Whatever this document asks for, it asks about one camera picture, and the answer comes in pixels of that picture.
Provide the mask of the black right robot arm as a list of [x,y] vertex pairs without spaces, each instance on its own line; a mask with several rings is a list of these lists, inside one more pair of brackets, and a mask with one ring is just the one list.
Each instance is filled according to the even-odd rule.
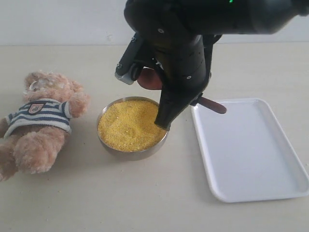
[[306,0],[129,0],[124,17],[135,34],[115,76],[131,85],[144,67],[153,69],[163,85],[155,124],[169,130],[200,101],[223,35],[273,34],[308,13]]

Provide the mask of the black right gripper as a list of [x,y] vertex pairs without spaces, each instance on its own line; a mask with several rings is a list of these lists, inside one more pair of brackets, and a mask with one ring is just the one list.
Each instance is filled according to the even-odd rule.
[[170,48],[154,47],[144,39],[142,65],[153,69],[162,88],[155,124],[169,130],[172,122],[195,104],[210,79],[212,36],[196,35]]

